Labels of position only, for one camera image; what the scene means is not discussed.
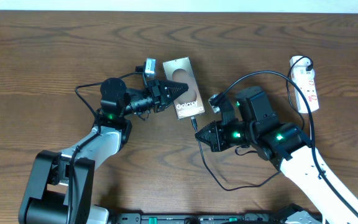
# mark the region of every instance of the green light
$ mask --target green light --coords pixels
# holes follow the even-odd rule
[[[276,138],[277,138],[277,140],[281,140],[281,139],[283,139],[284,137],[283,137],[281,134],[278,134],[278,135],[276,136]]]
[[[238,133],[238,132],[234,132],[234,133],[233,133],[233,137],[235,137],[235,138],[240,138],[240,137],[241,137],[241,134]]]

